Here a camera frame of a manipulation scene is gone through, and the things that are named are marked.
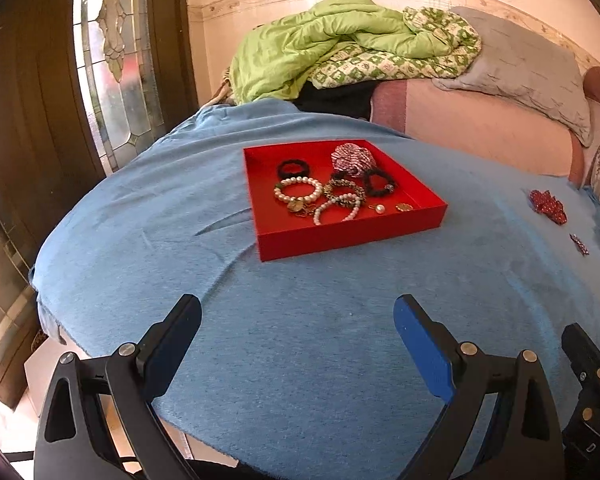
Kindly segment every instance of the gray pillow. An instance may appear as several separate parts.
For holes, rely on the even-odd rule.
[[[482,51],[455,79],[434,79],[443,90],[474,90],[514,99],[568,126],[585,147],[593,141],[582,76],[569,50],[477,9],[453,7],[482,37]]]

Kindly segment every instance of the pink bedding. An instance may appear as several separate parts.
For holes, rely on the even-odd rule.
[[[584,158],[563,124],[503,97],[443,91],[427,79],[384,82],[371,121],[408,137],[495,160],[535,174],[582,182]]]

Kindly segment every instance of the red bow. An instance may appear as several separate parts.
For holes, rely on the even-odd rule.
[[[562,202],[552,196],[551,193],[545,191],[540,193],[537,189],[529,194],[531,203],[534,205],[534,211],[538,214],[545,214],[553,222],[558,225],[567,223],[567,215],[564,212]]]

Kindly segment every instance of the green comforter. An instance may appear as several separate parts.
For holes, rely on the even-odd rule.
[[[452,12],[430,7],[398,12],[372,0],[324,0],[252,30],[232,60],[230,81],[238,104],[264,97],[293,100],[310,76],[318,86],[456,77],[480,48],[476,31]]]

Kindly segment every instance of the pearl bracelet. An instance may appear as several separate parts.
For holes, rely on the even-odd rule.
[[[315,210],[314,212],[314,224],[316,225],[321,225],[320,224],[320,215],[321,213],[327,209],[330,205],[333,205],[335,203],[339,203],[339,202],[345,202],[345,203],[353,203],[353,209],[351,210],[351,213],[349,213],[349,215],[342,220],[343,222],[346,222],[347,220],[353,220],[356,215],[358,214],[358,211],[360,211],[360,204],[362,204],[362,199],[353,193],[345,193],[344,195],[340,195],[340,196],[335,196],[329,200],[327,200],[327,202],[325,202],[324,204],[318,206],[318,208]]]
[[[311,186],[315,187],[315,190],[313,193],[306,196],[289,196],[282,193],[284,187],[291,186],[292,184],[311,184]],[[320,195],[322,195],[322,184],[314,178],[309,178],[307,176],[292,176],[291,178],[286,178],[276,184],[276,187],[273,189],[273,194],[280,202],[285,202],[287,204],[286,207],[289,211],[298,212],[306,204],[315,202],[320,198]]]

